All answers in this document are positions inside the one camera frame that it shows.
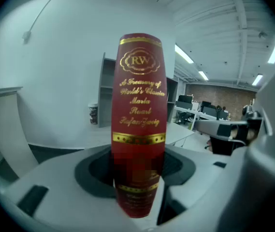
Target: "desk leg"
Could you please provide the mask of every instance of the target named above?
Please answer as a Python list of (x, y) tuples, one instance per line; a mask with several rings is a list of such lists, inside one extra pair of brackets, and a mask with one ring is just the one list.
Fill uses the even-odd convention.
[(18, 177), (38, 165), (21, 127), (16, 93), (0, 96), (0, 152)]
[(192, 125), (191, 125), (191, 129), (190, 129), (191, 131), (193, 130), (195, 121), (196, 121), (196, 114), (194, 115), (194, 119), (193, 119), (193, 122), (192, 122)]

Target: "gold decorative band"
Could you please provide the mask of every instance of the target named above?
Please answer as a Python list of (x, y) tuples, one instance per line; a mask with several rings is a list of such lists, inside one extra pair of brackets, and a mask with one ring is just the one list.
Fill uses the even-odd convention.
[(113, 141), (130, 145), (154, 145), (165, 142), (165, 133), (137, 136), (113, 131)]
[(148, 188), (145, 189), (140, 189), (140, 188), (130, 188), (124, 185), (118, 185), (118, 188), (124, 191), (128, 191), (128, 192), (134, 192), (134, 193), (144, 193), (144, 192), (149, 192), (152, 191), (156, 188), (158, 188), (159, 183), (157, 182), (156, 184), (149, 186)]
[(125, 44), (125, 43), (130, 43), (130, 42), (138, 42), (138, 41), (143, 41), (143, 42), (155, 44), (159, 47), (162, 47), (162, 43), (152, 40), (152, 39), (149, 39), (149, 38), (146, 38), (146, 37), (134, 37), (134, 38), (123, 39), (120, 41), (120, 44)]

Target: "white ceiling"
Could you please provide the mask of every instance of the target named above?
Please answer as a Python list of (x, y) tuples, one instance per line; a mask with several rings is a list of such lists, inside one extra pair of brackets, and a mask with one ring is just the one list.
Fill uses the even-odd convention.
[[(188, 64), (176, 54), (175, 76), (188, 83), (256, 90), (274, 74), (275, 65), (267, 61), (275, 45), (275, 17), (263, 0), (156, 1), (173, 12), (176, 43), (194, 61)], [(263, 78), (253, 87), (259, 73)]]

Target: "red book spine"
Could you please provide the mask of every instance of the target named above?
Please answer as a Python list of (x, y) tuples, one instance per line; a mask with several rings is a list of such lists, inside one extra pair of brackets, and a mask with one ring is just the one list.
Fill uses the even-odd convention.
[(162, 44), (134, 33), (120, 39), (112, 101), (117, 201), (132, 218), (149, 214), (162, 172), (167, 120)]

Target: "gray shelf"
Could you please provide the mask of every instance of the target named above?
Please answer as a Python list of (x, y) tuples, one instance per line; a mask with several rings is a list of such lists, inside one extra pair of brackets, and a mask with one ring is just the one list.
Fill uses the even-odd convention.
[[(112, 124), (112, 94), (114, 84), (116, 61), (105, 58), (103, 54), (101, 75), (100, 75), (100, 91), (98, 102), (98, 125), (99, 127), (111, 126)], [(166, 78), (167, 82), (167, 122), (171, 122), (174, 106), (176, 102), (178, 83), (173, 79)]]

